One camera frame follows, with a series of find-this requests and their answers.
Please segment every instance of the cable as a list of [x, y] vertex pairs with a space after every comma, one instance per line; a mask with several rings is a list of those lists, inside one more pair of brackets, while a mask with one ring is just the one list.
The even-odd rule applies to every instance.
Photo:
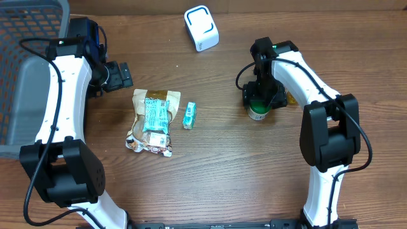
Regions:
[[236, 87], [237, 87], [239, 90], [243, 90], [243, 88], [239, 86], [239, 78], [240, 78], [240, 75], [241, 75], [244, 71], [246, 71], [246, 69], [250, 68], [250, 67], [253, 66], [254, 64], [255, 64], [255, 62], [249, 64], [248, 66], [244, 67], [244, 68], [239, 72], [239, 74], [237, 74], [237, 76], [236, 76]]
[[26, 220], [26, 222], [32, 226], [45, 226], [48, 225], [50, 223], [53, 223], [54, 221], [61, 219], [71, 213], [74, 212], [83, 212], [83, 214], [86, 214], [100, 229], [103, 229], [104, 227], [97, 221], [97, 219], [95, 218], [95, 216], [93, 216], [92, 214], [90, 214], [90, 212], [88, 212], [88, 210], [86, 209], [82, 209], [82, 208], [77, 208], [77, 209], [72, 209], [69, 211], [66, 211], [58, 216], [55, 216], [52, 219], [49, 219], [47, 221], [44, 222], [34, 222], [33, 220], [30, 219], [29, 214], [28, 214], [28, 205], [30, 202], [30, 198], [31, 198], [31, 193], [32, 193], [32, 189], [34, 188], [34, 183], [38, 177], [38, 173], [39, 173], [39, 168], [40, 166], [42, 166], [42, 164], [45, 161], [45, 158], [47, 157], [48, 154], [48, 150], [50, 148], [50, 145], [52, 143], [52, 139], [53, 136], [55, 135], [55, 131], [57, 129], [57, 122], [58, 122], [58, 115], [59, 115], [59, 111], [60, 111], [60, 107], [61, 107], [61, 100], [62, 100], [62, 76], [61, 73], [58, 69], [58, 67], [54, 64], [54, 62], [52, 62], [50, 59], [46, 58], [44, 55], [35, 52], [34, 50], [31, 50], [30, 48], [26, 47], [25, 45], [23, 45], [24, 42], [28, 42], [28, 41], [51, 41], [51, 39], [48, 38], [26, 38], [26, 39], [21, 39], [18, 43], [19, 45], [26, 51], [41, 57], [42, 59], [46, 60], [48, 63], [50, 63], [50, 65], [54, 68], [55, 72], [57, 72], [57, 76], [58, 76], [58, 98], [57, 98], [57, 105], [55, 108], [55, 114], [53, 117], [53, 121], [52, 121], [52, 125], [51, 125], [51, 132], [50, 132], [50, 136], [48, 138], [48, 141], [46, 143], [45, 149], [43, 151], [43, 154], [41, 155], [41, 158], [39, 159], [39, 162], [36, 166], [36, 169], [31, 177], [31, 182], [30, 185], [28, 187], [27, 190], [27, 194], [25, 195], [25, 200], [24, 200], [24, 209], [23, 209], [23, 214], [24, 214], [24, 219]]
[[106, 38], [106, 33], [104, 32], [104, 29], [102, 26], [99, 26], [100, 31], [103, 33], [103, 38], [104, 38], [104, 56], [106, 56], [107, 53], [107, 38]]
[[333, 201], [333, 195], [334, 195], [334, 192], [335, 192], [335, 184], [336, 184], [336, 182], [337, 182], [337, 180], [338, 180], [338, 177], [339, 177], [340, 175], [345, 174], [345, 173], [348, 173], [348, 172], [357, 172], [357, 171], [363, 170], [363, 169], [365, 169], [367, 166], [369, 166], [369, 164], [371, 163], [372, 158], [373, 158], [373, 150], [372, 150], [372, 148], [371, 148], [369, 139], [368, 139], [367, 135], [364, 133], [362, 127], [346, 112], [345, 109], [343, 109], [334, 99], [332, 99], [332, 98], [324, 91], [324, 89], [321, 88], [321, 86], [318, 85], [318, 83], [316, 82], [316, 80], [314, 79], [314, 77], [312, 77], [312, 75], [311, 75], [303, 66], [301, 66], [299, 63], [294, 62], [294, 61], [291, 61], [291, 60], [280, 59], [280, 58], [275, 58], [275, 59], [273, 59], [273, 60], [285, 62], [285, 63], [288, 63], [288, 64], [292, 64], [292, 65], [294, 65], [294, 66], [300, 68], [300, 69], [310, 78], [310, 80], [311, 80], [312, 83], [315, 85], [315, 87], [318, 89], [318, 91], [319, 91], [323, 96], [325, 96], [325, 98], [327, 98], [329, 101], [331, 101], [331, 102], [339, 109], [339, 111], [340, 111], [343, 115], [345, 115], [345, 116], [356, 126], [356, 128], [358, 129], [358, 131], [361, 133], [361, 135], [362, 135], [362, 137], [363, 137], [363, 139], [364, 139], [364, 142], [366, 143], [366, 146], [368, 147], [368, 153], [369, 153], [368, 161], [367, 161], [364, 165], [362, 165], [362, 166], [360, 166], [360, 167], [357, 167], [357, 168], [354, 168], [354, 169], [343, 170], [343, 171], [337, 173], [337, 174], [334, 176], [334, 178], [333, 178], [333, 181], [334, 181], [334, 182], [332, 182], [331, 194], [329, 195], [329, 203], [328, 203], [328, 225], [327, 225], [327, 228], [331, 228], [332, 201]]

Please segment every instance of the plastic package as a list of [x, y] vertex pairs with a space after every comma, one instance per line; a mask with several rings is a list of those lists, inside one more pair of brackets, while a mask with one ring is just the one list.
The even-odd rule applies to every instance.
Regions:
[[127, 133], [126, 147], [136, 153], [143, 150], [172, 156], [169, 125], [176, 117], [180, 92], [135, 89], [135, 120]]

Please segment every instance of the yellow object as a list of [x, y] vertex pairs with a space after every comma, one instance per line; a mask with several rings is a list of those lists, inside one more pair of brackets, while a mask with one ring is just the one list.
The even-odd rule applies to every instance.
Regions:
[[287, 101], [288, 101], [288, 104], [291, 104], [291, 105], [297, 105], [298, 104], [297, 101], [294, 99], [294, 96], [291, 95], [290, 92], [287, 92]]

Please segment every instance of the gray plastic bin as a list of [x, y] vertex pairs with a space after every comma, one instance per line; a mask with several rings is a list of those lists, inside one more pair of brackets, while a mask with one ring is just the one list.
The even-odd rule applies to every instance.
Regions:
[[[18, 158], [41, 127], [50, 70], [47, 61], [18, 45], [22, 38], [66, 37], [67, 0], [0, 1], [0, 158]], [[27, 46], [44, 54], [47, 43]]]

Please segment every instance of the wooden table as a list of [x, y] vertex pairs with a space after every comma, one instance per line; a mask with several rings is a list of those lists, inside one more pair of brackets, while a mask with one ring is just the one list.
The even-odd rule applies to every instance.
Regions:
[[[109, 59], [128, 62], [134, 87], [89, 101], [86, 143], [106, 171], [106, 190], [136, 222], [203, 223], [297, 218], [307, 199], [309, 166], [299, 144], [302, 111], [275, 110], [253, 121], [242, 107], [236, 74], [252, 62], [255, 39], [290, 39], [308, 65], [342, 94], [354, 94], [374, 158], [345, 176], [342, 218], [361, 228], [407, 225], [407, 12], [214, 15], [220, 42], [197, 53], [181, 15], [92, 17], [107, 32]], [[254, 79], [247, 71], [240, 84]], [[124, 147], [134, 120], [133, 89], [182, 93], [171, 125], [172, 158]], [[192, 131], [182, 117], [198, 105]], [[354, 157], [352, 167], [365, 162]], [[30, 228], [22, 207], [29, 183], [20, 163], [0, 160], [0, 228]], [[62, 212], [34, 192], [30, 214], [44, 221]], [[78, 215], [47, 228], [83, 225]]]

